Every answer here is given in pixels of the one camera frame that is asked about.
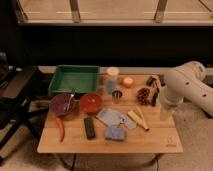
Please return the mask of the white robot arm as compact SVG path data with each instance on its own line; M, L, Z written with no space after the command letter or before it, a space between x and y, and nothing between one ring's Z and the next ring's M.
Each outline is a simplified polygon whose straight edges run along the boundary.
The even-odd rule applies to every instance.
M205 77L206 69L197 61L167 70L159 94L160 119L168 119L184 98L213 117L213 88L203 82Z

